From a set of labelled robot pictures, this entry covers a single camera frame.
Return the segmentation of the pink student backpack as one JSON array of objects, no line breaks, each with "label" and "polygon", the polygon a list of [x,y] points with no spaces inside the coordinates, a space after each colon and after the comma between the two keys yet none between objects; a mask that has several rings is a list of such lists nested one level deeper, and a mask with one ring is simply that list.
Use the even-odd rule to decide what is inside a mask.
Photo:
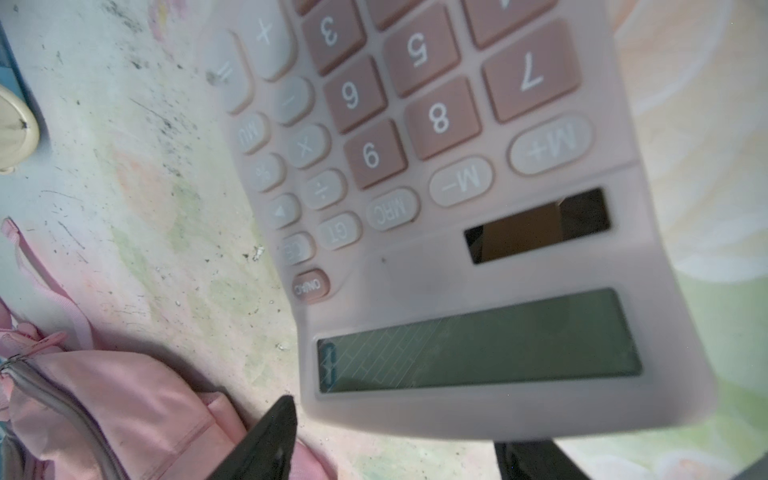
[{"label": "pink student backpack", "polygon": [[[197,392],[141,353],[99,350],[89,320],[17,225],[2,235],[19,271],[57,302],[71,331],[42,333],[1,311],[1,475],[5,479],[208,479],[247,428],[229,398]],[[74,348],[66,345],[69,336]],[[297,438],[289,479],[332,479]]]}]

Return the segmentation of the pink white calculator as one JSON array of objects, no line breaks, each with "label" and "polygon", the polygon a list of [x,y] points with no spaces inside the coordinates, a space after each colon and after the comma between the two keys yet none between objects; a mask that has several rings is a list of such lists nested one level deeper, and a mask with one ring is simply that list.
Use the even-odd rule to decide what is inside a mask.
[{"label": "pink white calculator", "polygon": [[200,37],[314,419],[527,441],[697,422],[603,1],[219,1]]}]

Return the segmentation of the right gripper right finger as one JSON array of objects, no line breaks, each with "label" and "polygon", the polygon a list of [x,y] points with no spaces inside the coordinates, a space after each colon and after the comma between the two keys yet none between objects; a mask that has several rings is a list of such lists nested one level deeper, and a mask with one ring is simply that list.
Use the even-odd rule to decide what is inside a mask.
[{"label": "right gripper right finger", "polygon": [[552,440],[495,442],[503,480],[589,480]]}]

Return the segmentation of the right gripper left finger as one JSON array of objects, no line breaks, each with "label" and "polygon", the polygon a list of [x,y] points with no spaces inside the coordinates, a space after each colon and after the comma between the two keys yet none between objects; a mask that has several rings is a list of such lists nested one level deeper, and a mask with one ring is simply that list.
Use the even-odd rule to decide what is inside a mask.
[{"label": "right gripper left finger", "polygon": [[208,479],[288,480],[297,427],[294,397],[283,395]]}]

